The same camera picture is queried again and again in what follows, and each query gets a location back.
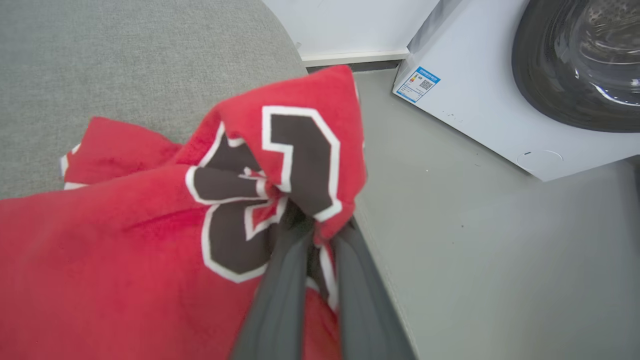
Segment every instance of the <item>washing machine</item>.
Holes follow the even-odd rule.
[[[393,93],[543,181],[640,154],[640,0],[441,0]]]

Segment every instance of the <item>glass door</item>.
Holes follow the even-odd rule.
[[[511,64],[522,95],[546,116],[640,133],[640,0],[531,0]]]

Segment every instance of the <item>floor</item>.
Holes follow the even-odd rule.
[[[542,183],[355,74],[369,180],[356,218],[420,359],[640,359],[633,167]]]

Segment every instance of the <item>wall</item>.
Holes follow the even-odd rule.
[[[438,0],[263,1],[280,19],[307,63],[347,57],[391,60],[379,57],[394,54],[403,58],[407,44],[438,3]]]

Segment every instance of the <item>blue label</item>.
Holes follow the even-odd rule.
[[[424,70],[422,67],[418,67],[396,93],[411,102],[416,102],[439,82],[439,77]]]

